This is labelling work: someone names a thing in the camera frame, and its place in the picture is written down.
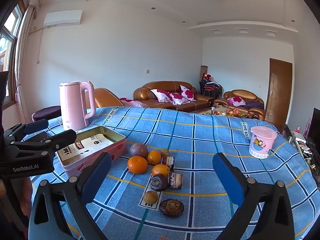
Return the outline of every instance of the orange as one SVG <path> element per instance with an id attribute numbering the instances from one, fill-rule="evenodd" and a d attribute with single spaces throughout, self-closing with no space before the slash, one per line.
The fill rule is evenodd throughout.
<path id="1" fill-rule="evenodd" d="M 157 165 L 161 162 L 161 153 L 156 151 L 156 150 L 152 150 L 149 152 L 148 156 L 147 156 L 147 161 L 148 163 L 152 164 L 152 165 Z"/>
<path id="2" fill-rule="evenodd" d="M 148 163 L 141 156 L 133 156 L 128 160 L 127 167 L 133 174 L 142 174 L 148 169 Z"/>
<path id="3" fill-rule="evenodd" d="M 168 166 L 164 164 L 158 164 L 152 168 L 152 175 L 158 175 L 158 174 L 163 174 L 164 176 L 168 176 L 170 172 L 170 169 Z"/>

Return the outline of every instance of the kettle lid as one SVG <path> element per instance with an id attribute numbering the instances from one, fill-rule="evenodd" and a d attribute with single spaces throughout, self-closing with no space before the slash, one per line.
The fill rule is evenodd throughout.
<path id="1" fill-rule="evenodd" d="M 61 83 L 60 86 L 79 85 L 81 82 L 82 81 L 64 82 L 64 83 Z"/>

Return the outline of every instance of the white wall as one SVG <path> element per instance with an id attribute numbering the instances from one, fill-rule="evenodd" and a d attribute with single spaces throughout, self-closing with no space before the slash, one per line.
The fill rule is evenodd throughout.
<path id="1" fill-rule="evenodd" d="M 233 89 L 251 91 L 267 102 L 269 59 L 294 64 L 293 47 L 279 41 L 245 37 L 203 39 L 203 65 L 222 85 L 223 92 Z"/>
<path id="2" fill-rule="evenodd" d="M 304 15 L 294 45 L 295 85 L 288 126 L 304 131 L 313 108 L 320 109 L 320 25 L 303 0 Z"/>
<path id="3" fill-rule="evenodd" d="M 16 104 L 4 109 L 2 112 L 2 125 L 4 130 L 19 123 Z"/>
<path id="4" fill-rule="evenodd" d="M 83 10 L 80 25 L 43 31 L 39 64 L 41 31 L 28 37 L 22 87 L 29 115 L 60 104 L 61 82 L 92 81 L 128 98 L 151 81 L 198 87 L 202 39 L 154 13 L 111 2 L 59 2 L 41 7 L 33 26 L 41 27 L 48 12 L 74 9 Z"/>

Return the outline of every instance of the television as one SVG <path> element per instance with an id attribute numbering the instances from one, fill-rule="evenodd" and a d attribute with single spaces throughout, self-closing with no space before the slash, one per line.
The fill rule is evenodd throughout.
<path id="1" fill-rule="evenodd" d="M 320 110 L 314 108 L 307 140 L 320 153 Z"/>

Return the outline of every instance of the stool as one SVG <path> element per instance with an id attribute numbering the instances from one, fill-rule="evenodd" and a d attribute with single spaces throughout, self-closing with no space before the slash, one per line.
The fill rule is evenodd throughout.
<path id="1" fill-rule="evenodd" d="M 31 118 L 33 122 L 36 122 L 42 119 L 46 119 L 49 121 L 50 119 L 57 118 L 59 116 L 61 116 L 61 107 L 49 106 L 39 111 L 36 111 L 32 114 Z"/>

